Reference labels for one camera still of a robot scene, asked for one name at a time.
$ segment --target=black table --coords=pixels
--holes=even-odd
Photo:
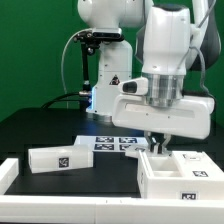
[[[137,160],[125,157],[124,153],[94,153],[93,168],[31,173],[27,161],[29,148],[73,145],[77,135],[142,137],[143,132],[87,119],[79,110],[19,110],[0,123],[0,161],[20,161],[20,175],[6,194],[139,197]],[[206,140],[175,137],[170,149],[205,151],[223,169],[223,137],[224,129],[212,122]]]

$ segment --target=white block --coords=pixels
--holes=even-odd
[[[19,174],[18,159],[7,159],[0,166],[0,195],[5,194]]]
[[[140,151],[137,180],[142,198],[224,200],[224,173],[204,152],[150,157]]]
[[[88,145],[29,149],[32,173],[93,167],[93,152]]]

